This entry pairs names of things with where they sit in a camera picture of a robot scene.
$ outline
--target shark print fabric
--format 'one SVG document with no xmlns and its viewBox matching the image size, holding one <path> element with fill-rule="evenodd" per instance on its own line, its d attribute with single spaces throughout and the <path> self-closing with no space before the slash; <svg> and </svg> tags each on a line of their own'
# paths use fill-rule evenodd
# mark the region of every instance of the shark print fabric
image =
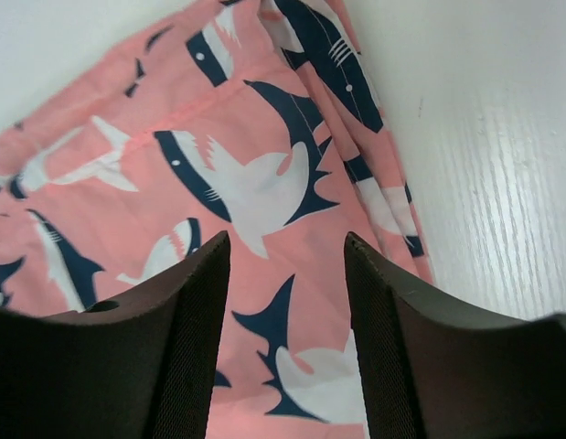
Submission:
<svg viewBox="0 0 566 439">
<path fill-rule="evenodd" d="M 346 9 L 189 3 L 0 134 L 0 307 L 83 312 L 227 230 L 206 437 L 365 439 L 344 239 L 431 273 Z"/>
</svg>

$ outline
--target white wooden surface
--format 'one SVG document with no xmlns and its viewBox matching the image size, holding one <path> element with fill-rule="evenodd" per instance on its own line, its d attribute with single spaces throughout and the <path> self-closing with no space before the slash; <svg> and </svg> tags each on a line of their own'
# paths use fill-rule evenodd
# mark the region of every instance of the white wooden surface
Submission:
<svg viewBox="0 0 566 439">
<path fill-rule="evenodd" d="M 0 130 L 187 0 L 0 1 Z M 436 281 L 566 310 L 566 0 L 347 0 Z"/>
</svg>

